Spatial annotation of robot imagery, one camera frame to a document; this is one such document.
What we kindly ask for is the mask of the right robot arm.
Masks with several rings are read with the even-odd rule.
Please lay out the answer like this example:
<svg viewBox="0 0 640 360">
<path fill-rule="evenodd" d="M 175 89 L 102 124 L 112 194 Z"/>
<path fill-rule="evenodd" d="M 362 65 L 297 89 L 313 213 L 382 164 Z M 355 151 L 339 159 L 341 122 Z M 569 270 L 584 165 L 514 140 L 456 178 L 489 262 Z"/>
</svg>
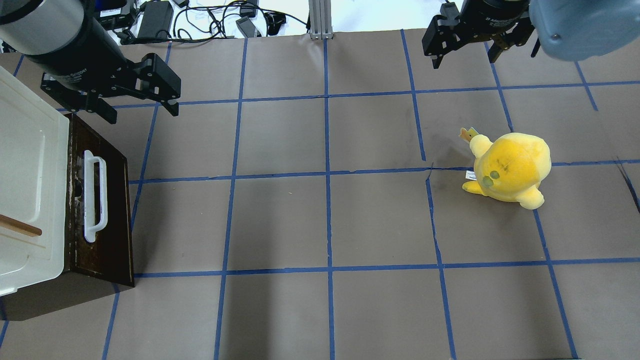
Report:
<svg viewBox="0 0 640 360">
<path fill-rule="evenodd" d="M 465 0 L 462 7 L 446 0 L 439 11 L 422 38 L 434 69 L 445 55 L 473 43 L 491 42 L 487 59 L 493 64 L 536 35 L 532 58 L 543 51 L 578 62 L 612 53 L 640 32 L 637 0 Z"/>
</svg>

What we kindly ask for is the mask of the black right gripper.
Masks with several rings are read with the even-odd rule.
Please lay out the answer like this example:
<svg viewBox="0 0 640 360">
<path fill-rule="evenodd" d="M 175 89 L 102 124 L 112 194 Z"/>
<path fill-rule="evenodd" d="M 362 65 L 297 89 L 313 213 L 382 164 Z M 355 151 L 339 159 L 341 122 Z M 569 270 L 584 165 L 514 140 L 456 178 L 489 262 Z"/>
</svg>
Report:
<svg viewBox="0 0 640 360">
<path fill-rule="evenodd" d="M 503 52 L 530 39 L 535 27 L 529 7 L 528 0 L 464 0 L 459 10 L 454 2 L 444 2 L 422 37 L 423 54 L 438 69 L 445 55 L 466 45 L 464 39 L 491 39 L 487 58 L 494 64 Z"/>
</svg>

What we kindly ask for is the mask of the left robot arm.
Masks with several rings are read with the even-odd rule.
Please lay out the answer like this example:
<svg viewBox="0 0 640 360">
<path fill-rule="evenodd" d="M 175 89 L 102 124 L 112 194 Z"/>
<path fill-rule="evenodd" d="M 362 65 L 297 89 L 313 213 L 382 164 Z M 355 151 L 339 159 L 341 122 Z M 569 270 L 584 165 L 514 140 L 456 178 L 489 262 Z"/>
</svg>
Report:
<svg viewBox="0 0 640 360">
<path fill-rule="evenodd" d="M 1 39 L 43 70 L 40 88 L 69 112 L 118 112 L 106 100 L 129 96 L 179 114 L 181 78 L 155 53 L 135 63 L 94 18 L 93 0 L 3 0 Z"/>
</svg>

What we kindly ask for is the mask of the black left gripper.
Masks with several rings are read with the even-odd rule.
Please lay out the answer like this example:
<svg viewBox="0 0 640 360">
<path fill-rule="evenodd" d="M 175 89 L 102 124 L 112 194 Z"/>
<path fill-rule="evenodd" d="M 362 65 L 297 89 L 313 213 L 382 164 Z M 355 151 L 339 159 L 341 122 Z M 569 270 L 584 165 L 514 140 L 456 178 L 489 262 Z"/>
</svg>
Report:
<svg viewBox="0 0 640 360">
<path fill-rule="evenodd" d="M 118 112 L 101 94 L 153 100 L 171 116 L 179 115 L 181 78 L 156 53 L 146 54 L 139 62 L 126 58 L 100 23 L 87 14 L 67 44 L 27 57 L 46 71 L 41 90 L 69 112 L 84 110 L 115 125 Z"/>
</svg>

